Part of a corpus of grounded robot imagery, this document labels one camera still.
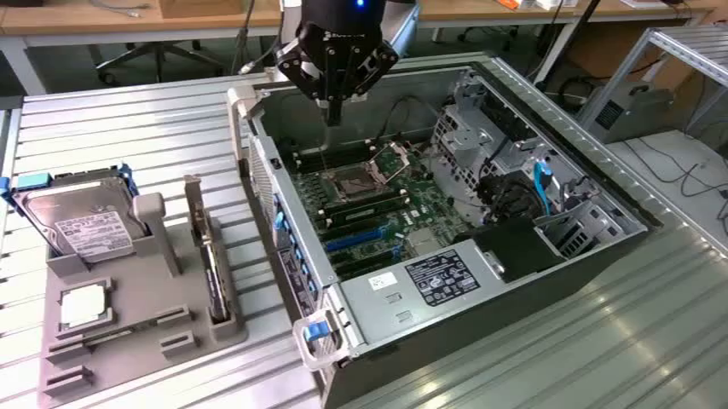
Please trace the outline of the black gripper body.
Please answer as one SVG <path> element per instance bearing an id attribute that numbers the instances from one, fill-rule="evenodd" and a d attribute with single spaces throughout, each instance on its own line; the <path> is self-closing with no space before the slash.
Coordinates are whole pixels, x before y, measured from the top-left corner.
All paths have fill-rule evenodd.
<path id="1" fill-rule="evenodd" d="M 327 94 L 335 97 L 336 74 L 351 45 L 376 44 L 382 37 L 383 1 L 304 1 L 296 40 L 313 65 L 325 73 Z"/>

